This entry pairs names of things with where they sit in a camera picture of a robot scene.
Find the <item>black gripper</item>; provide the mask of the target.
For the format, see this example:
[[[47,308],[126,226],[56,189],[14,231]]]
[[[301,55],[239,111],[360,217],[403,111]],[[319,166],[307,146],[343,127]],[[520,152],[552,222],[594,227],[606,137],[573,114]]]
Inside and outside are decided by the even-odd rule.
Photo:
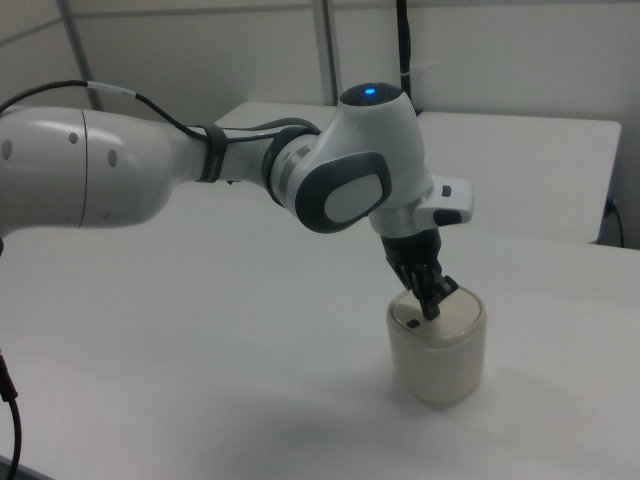
[[[402,285],[411,289],[422,315],[428,321],[440,313],[439,303],[459,286],[450,276],[441,276],[438,261],[441,237],[437,229],[404,238],[382,237],[386,260]]]

